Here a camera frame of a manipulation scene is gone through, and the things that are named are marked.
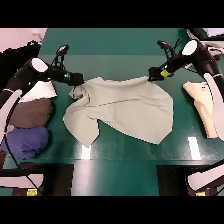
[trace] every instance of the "teal tabletop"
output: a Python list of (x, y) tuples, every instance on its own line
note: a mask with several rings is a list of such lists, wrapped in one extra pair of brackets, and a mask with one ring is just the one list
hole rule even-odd
[[(39, 56), (50, 63), (56, 50), (68, 44), (67, 70), (84, 74), (86, 81), (95, 77), (127, 80), (148, 76), (150, 67), (166, 61), (158, 40), (174, 45), (179, 37), (182, 43), (177, 51), (188, 41), (181, 28), (49, 28)], [(224, 69), (223, 59), (219, 63)], [(57, 97), (52, 99), (49, 143), (29, 161), (74, 164), (72, 195), (158, 195), (156, 165), (212, 164), (224, 158), (223, 142), (206, 138), (193, 99), (182, 87), (187, 81), (203, 79), (180, 69), (174, 77), (156, 82), (174, 100), (173, 130), (159, 145), (129, 137), (99, 121), (100, 136), (90, 149), (70, 134), (62, 120), (74, 102), (68, 95), (72, 87), (53, 82)], [(189, 137), (197, 140), (199, 158), (193, 155)], [(4, 168), (13, 168), (12, 163), (7, 157)], [(1, 190), (1, 194), (10, 194), (10, 189)]]

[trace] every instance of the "brown cloth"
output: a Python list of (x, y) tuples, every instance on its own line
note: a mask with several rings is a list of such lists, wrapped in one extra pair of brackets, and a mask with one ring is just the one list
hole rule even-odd
[(50, 99), (37, 99), (17, 104), (9, 124), (19, 128), (36, 128), (46, 125), (52, 112)]

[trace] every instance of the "floor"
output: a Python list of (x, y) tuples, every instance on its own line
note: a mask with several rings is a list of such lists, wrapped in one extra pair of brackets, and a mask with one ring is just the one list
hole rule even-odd
[[(56, 50), (68, 44), (67, 70), (83, 73), (85, 80), (98, 76), (125, 80), (147, 76), (150, 67), (164, 63), (164, 52), (157, 41), (174, 45), (179, 37), (181, 49), (188, 38), (183, 29), (177, 28), (49, 28), (40, 57), (49, 63)], [(68, 96), (71, 87), (55, 82), (58, 96), (53, 99), (54, 113), (48, 124), (51, 138), (47, 148), (32, 161), (74, 163), (72, 195), (159, 195), (156, 165), (212, 164), (224, 158), (223, 142), (205, 138), (193, 100), (182, 88), (187, 81), (203, 80), (180, 69), (174, 77), (156, 82), (174, 100), (173, 131), (160, 145), (131, 138), (99, 122), (100, 136), (89, 149), (77, 142), (62, 120), (73, 102)], [(189, 146), (189, 137), (197, 140), (197, 156)], [(7, 158), (4, 168), (13, 166)], [(10, 194), (11, 189), (0, 191), (0, 195)]]

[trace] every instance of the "table surface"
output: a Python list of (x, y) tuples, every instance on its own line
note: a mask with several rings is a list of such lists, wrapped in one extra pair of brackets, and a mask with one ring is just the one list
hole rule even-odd
[[(85, 80), (127, 80), (148, 76), (150, 67), (165, 62), (164, 51), (156, 44), (158, 40), (174, 45), (179, 37), (181, 49), (188, 40), (184, 29), (49, 28), (39, 55), (49, 63), (56, 50), (68, 44), (67, 70), (83, 73)], [(126, 136), (99, 121), (100, 136), (91, 145), (90, 160), (83, 159), (85, 147), (68, 132), (62, 120), (66, 108), (74, 102), (68, 95), (72, 87), (54, 82), (58, 96), (52, 100), (49, 143), (37, 158), (29, 161), (74, 163), (72, 195), (158, 195), (156, 165), (211, 164), (224, 158), (223, 142), (206, 138), (193, 99), (182, 88), (187, 81), (204, 80), (180, 69), (174, 77), (156, 82), (174, 100), (173, 130), (159, 145)], [(200, 161), (192, 159), (188, 137), (197, 138)], [(4, 168), (12, 167), (8, 157)], [(9, 192), (4, 189), (0, 195)]]

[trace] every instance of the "yellow label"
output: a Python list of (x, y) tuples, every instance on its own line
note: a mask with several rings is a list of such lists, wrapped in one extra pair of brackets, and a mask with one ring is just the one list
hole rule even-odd
[(198, 192), (196, 193), (196, 196), (205, 196), (205, 192)]
[(27, 196), (37, 196), (37, 189), (28, 189)]
[(163, 70), (160, 74), (161, 74), (163, 77), (167, 77), (167, 76), (171, 75), (171, 73), (169, 73), (167, 70)]

